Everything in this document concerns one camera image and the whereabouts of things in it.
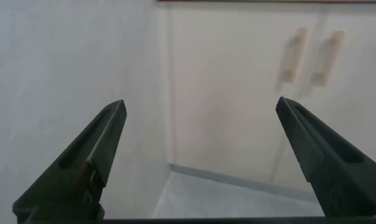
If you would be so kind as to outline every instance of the white cabinet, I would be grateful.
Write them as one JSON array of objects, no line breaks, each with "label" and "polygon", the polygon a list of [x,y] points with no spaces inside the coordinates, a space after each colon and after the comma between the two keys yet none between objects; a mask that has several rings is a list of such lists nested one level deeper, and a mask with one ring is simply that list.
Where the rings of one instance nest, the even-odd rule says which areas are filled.
[{"label": "white cabinet", "polygon": [[[314,60],[302,76],[298,101],[376,161],[376,5],[331,4],[328,8]],[[345,35],[329,77],[321,83],[319,74],[328,66],[325,58],[338,45],[328,40],[338,29]],[[275,184],[308,189],[290,147],[281,158]]]},{"label": "white cabinet", "polygon": [[177,165],[270,181],[287,143],[276,102],[295,99],[301,61],[295,76],[284,71],[294,70],[301,44],[306,51],[320,10],[318,4],[171,4]]}]

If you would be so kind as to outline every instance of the gray floor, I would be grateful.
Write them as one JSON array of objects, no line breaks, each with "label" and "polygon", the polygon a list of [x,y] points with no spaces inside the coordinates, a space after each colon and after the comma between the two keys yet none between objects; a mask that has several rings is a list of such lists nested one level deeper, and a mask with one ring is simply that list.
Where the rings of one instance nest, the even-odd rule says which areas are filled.
[{"label": "gray floor", "polygon": [[173,172],[154,218],[323,216],[318,203]]}]

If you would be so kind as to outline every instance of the cabinet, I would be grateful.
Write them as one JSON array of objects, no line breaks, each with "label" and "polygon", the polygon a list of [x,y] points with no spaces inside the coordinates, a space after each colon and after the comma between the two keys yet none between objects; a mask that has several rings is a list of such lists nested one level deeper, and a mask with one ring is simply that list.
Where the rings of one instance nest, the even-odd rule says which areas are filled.
[{"label": "cabinet", "polygon": [[306,50],[321,5],[171,8],[175,163],[268,182],[285,138],[275,105],[295,96],[300,62],[291,59]]},{"label": "cabinet", "polygon": [[[327,7],[298,101],[376,161],[376,5]],[[324,59],[335,47],[327,43],[338,29],[345,30],[345,35],[329,78],[321,83],[318,75],[327,67]],[[308,190],[310,186],[299,172],[292,149],[286,146],[275,184]]]},{"label": "cabinet", "polygon": [[280,96],[376,161],[376,4],[173,2],[169,15],[173,163],[311,190]]}]

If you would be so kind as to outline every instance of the white wall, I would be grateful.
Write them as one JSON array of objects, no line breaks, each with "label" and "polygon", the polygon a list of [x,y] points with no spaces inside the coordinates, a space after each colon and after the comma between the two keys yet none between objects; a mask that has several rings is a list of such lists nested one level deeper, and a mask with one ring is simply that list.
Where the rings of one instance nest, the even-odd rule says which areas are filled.
[{"label": "white wall", "polygon": [[128,111],[107,218],[148,217],[169,176],[152,0],[0,0],[0,222],[108,103]]}]

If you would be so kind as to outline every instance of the wooden countertop edge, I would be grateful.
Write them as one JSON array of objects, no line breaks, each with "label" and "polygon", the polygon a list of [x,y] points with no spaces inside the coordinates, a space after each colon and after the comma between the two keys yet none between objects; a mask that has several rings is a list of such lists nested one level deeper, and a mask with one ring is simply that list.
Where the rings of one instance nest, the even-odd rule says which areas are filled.
[{"label": "wooden countertop edge", "polygon": [[318,2],[318,3],[376,3],[376,0],[157,0],[161,2]]}]

